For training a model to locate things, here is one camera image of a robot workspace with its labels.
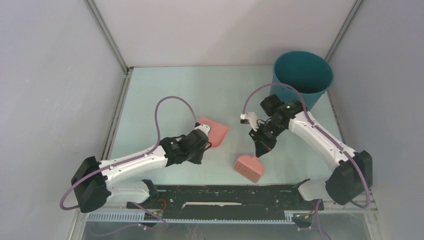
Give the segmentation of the pink plastic hand brush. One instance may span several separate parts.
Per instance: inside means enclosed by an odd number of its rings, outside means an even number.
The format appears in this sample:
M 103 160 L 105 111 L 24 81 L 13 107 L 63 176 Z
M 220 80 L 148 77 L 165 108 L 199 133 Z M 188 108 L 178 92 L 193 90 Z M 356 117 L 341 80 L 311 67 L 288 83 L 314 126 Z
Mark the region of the pink plastic hand brush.
M 257 183 L 265 172 L 264 165 L 256 156 L 241 155 L 233 169 L 253 183 Z

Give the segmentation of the pink plastic dustpan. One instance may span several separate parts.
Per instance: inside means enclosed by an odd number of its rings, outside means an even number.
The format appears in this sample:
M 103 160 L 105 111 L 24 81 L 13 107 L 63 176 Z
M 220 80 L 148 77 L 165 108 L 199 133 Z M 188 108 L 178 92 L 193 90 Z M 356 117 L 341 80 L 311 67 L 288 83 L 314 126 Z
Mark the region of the pink plastic dustpan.
M 199 120 L 200 124 L 205 124 L 210 127 L 210 131 L 208 133 L 208 139 L 211 143 L 212 148 L 218 148 L 224 141 L 227 136 L 230 127 L 219 122 L 210 120 L 206 117 L 201 117 Z

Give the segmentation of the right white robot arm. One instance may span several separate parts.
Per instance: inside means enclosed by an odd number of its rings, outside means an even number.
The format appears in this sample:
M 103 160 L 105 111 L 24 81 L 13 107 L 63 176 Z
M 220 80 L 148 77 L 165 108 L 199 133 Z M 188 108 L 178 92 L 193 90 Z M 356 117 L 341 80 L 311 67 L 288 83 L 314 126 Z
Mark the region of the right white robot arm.
M 291 204 L 304 209 L 312 200 L 330 198 L 346 205 L 365 193 L 365 205 L 370 204 L 370 187 L 373 184 L 373 159 L 365 150 L 356 151 L 335 138 L 299 100 L 282 102 L 275 94 L 266 97 L 260 106 L 268 119 L 258 119 L 254 112 L 240 116 L 242 124 L 250 124 L 249 132 L 255 145 L 255 157 L 269 153 L 283 131 L 291 131 L 304 140 L 323 158 L 331 171 L 328 178 L 306 179 L 296 185 Z

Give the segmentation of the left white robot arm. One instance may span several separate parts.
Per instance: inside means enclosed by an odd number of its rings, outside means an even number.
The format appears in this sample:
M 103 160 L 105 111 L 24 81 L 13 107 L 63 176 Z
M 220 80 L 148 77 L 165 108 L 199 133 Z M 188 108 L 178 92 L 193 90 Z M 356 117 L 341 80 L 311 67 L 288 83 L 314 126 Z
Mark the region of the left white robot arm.
M 143 179 L 130 188 L 122 188 L 119 183 L 186 161 L 201 164 L 208 149 L 210 130 L 208 125 L 201 124 L 188 135 L 165 137 L 157 147 L 125 157 L 102 161 L 94 156 L 86 158 L 71 179 L 78 208 L 82 213 L 90 213 L 113 202 L 135 202 L 153 208 L 158 194 L 151 180 Z

